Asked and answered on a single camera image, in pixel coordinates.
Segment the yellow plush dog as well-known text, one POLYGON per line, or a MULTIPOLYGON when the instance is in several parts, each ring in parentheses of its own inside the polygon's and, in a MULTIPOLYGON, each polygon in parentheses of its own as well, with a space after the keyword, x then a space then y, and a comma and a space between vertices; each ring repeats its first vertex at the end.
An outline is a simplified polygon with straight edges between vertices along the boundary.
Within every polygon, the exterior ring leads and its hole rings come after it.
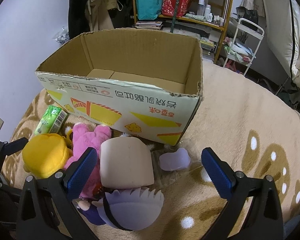
POLYGON ((62 169, 71 155, 64 137, 56 133, 39 134, 22 150, 24 170, 37 178, 48 178, 62 169))

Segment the pink plush bear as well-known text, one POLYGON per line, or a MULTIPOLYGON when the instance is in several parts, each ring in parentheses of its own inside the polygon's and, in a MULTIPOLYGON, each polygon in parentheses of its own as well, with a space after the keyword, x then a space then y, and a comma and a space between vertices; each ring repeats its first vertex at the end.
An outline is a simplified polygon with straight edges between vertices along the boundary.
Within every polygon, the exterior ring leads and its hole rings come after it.
POLYGON ((97 152, 97 164, 94 167, 80 194, 82 198, 100 198, 102 184, 100 178, 100 150, 101 144, 111 138, 111 129, 106 125, 98 125, 94 130, 84 123, 76 123, 72 129, 72 156, 66 162, 64 168, 67 169, 71 163, 77 161, 85 150, 92 147, 97 152))

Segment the purple-haired plush doll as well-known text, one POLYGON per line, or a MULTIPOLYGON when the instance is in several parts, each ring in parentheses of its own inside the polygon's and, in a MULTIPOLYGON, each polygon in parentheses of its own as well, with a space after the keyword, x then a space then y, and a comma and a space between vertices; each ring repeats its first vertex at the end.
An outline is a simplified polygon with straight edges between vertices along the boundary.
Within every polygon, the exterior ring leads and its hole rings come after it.
POLYGON ((79 200, 78 211, 92 224, 107 224, 123 231, 139 231, 152 225, 164 204, 161 191, 147 187, 114 190, 99 201, 79 200))

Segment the beige plush cylinder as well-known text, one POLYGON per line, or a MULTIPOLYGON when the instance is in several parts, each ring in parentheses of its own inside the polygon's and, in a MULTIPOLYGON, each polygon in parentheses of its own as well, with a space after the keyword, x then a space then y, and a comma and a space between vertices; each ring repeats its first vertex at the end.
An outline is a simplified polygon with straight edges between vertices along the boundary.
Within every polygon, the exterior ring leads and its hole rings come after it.
POLYGON ((100 177, 109 189, 134 189, 154 184, 152 156, 135 137, 115 137, 101 144, 100 177))

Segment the green tissue pack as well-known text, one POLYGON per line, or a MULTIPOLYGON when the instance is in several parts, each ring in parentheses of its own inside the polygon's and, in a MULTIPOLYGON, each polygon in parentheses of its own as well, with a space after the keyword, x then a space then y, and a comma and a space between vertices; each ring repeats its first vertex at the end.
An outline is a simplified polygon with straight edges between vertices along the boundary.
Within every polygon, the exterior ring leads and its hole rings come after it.
POLYGON ((39 124, 34 130, 34 136, 40 134, 58 133, 67 117, 68 113, 66 113, 65 110, 54 105, 49 105, 39 124))

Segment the lilac pad in plastic wrap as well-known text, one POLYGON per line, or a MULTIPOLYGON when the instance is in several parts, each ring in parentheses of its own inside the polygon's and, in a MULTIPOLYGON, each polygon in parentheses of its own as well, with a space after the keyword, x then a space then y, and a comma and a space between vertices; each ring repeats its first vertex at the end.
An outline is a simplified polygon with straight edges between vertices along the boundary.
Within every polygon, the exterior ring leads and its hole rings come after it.
POLYGON ((175 152, 162 154, 159 162, 164 171, 180 171, 189 167, 191 158, 185 148, 178 148, 175 152))

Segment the open cardboard box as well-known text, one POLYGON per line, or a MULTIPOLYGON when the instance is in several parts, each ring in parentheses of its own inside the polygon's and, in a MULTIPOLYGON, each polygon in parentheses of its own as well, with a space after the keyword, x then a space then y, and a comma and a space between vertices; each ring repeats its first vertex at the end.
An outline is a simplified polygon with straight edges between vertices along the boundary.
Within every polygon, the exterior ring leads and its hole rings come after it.
POLYGON ((176 145, 202 100, 202 65, 195 37, 121 28, 78 35, 36 76, 71 114, 176 145))

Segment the plastic bag with toys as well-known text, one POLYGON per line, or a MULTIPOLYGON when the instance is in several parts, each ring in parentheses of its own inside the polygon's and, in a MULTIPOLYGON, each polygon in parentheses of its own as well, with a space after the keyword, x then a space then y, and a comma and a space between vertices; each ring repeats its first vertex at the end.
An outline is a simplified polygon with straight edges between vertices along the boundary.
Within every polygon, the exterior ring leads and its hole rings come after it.
POLYGON ((69 31, 67 27, 62 27, 62 30, 59 31, 53 39, 60 45, 65 44, 70 40, 69 31))

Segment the white rolling cart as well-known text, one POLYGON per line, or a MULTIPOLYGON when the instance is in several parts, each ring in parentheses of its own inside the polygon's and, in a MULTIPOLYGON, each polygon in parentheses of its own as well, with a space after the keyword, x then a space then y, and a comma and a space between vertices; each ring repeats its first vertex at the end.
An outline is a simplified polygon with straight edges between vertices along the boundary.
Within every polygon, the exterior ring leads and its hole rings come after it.
POLYGON ((225 60, 223 68, 228 68, 245 76, 250 69, 264 38, 264 29, 246 18, 230 18, 230 27, 234 27, 234 36, 226 37, 223 41, 225 60), (257 40, 255 49, 251 49, 243 38, 253 37, 257 40))

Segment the white mattress leaning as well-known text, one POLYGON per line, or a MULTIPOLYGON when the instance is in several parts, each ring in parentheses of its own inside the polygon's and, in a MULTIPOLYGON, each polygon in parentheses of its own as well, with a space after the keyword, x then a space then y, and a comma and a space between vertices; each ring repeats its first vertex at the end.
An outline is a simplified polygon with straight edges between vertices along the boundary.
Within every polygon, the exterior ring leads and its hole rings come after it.
POLYGON ((300 5, 296 0, 263 0, 263 4, 268 46, 300 88, 300 5))

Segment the stack of books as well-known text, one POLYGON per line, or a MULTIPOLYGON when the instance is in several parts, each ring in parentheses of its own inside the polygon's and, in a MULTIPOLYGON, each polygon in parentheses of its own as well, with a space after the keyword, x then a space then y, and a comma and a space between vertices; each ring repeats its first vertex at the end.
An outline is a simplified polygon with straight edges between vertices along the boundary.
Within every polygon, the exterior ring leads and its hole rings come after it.
POLYGON ((135 24, 136 29, 161 30, 163 22, 161 21, 138 21, 135 24))

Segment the beige hanging trousers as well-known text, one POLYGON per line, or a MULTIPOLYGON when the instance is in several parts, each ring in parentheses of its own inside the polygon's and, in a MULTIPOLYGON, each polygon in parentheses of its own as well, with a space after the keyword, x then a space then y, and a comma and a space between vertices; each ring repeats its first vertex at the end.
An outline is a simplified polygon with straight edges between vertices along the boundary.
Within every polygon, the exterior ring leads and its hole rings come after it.
POLYGON ((87 0, 85 17, 90 31, 114 29, 109 10, 121 11, 123 5, 119 0, 87 0))

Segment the wooden bookshelf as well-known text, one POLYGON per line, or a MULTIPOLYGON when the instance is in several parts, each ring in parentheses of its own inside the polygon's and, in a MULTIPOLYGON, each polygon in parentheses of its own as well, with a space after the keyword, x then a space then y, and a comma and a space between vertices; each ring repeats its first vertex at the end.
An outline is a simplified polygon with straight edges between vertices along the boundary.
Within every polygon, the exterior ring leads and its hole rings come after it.
MULTIPOLYGON (((233 0, 162 0, 161 14, 156 20, 162 29, 172 33, 188 33, 200 39, 203 58, 217 62, 233 0)), ((133 0, 134 24, 138 21, 133 0)))

